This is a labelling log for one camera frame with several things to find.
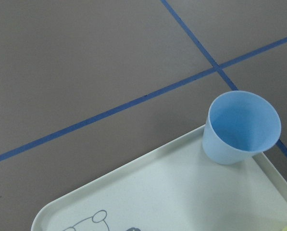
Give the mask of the brown paper table cover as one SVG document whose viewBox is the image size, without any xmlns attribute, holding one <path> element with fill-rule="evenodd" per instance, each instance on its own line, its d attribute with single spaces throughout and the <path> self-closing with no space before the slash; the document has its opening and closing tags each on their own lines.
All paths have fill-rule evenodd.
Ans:
<svg viewBox="0 0 287 231">
<path fill-rule="evenodd" d="M 282 122 L 287 0 L 0 0 L 0 231 L 205 123 L 229 90 Z"/>
</svg>

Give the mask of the cream plastic tray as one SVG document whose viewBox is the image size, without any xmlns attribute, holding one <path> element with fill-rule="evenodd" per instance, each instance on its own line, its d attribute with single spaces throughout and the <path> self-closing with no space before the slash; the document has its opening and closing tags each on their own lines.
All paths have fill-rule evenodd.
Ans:
<svg viewBox="0 0 287 231">
<path fill-rule="evenodd" d="M 287 183 L 265 155 L 211 161 L 199 127 L 52 201 L 34 231 L 279 231 Z"/>
</svg>

